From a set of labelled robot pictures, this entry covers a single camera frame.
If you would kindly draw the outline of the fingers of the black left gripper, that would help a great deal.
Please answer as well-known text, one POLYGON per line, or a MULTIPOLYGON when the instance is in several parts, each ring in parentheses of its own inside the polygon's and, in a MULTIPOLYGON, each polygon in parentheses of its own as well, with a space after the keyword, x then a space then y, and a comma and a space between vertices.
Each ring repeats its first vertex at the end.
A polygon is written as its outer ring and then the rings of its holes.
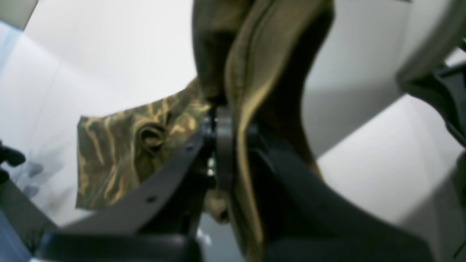
MULTIPOLYGON (((9 166, 19 166, 25 163, 25 155, 22 154, 20 151, 5 146, 2 141, 0 141, 0 165, 6 162, 9 166)), ((9 173, 0 168, 0 184, 4 184, 10 179, 9 173)))

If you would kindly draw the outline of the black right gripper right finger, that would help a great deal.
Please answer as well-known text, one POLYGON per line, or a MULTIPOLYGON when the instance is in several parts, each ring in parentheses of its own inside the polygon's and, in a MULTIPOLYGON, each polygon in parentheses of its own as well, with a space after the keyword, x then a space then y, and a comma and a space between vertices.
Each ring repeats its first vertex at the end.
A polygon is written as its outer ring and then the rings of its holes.
POLYGON ((333 191, 265 124, 248 127, 248 150, 268 237, 265 262, 433 261, 425 241, 333 191))

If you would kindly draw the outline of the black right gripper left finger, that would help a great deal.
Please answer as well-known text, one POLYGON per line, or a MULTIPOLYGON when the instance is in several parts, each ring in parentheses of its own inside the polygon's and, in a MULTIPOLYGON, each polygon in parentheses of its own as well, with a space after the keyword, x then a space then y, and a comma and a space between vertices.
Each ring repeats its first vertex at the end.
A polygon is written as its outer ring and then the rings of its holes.
POLYGON ((193 136, 137 190, 63 228, 63 233, 93 237, 195 234, 206 191, 234 186, 233 125, 228 107, 212 109, 193 136))

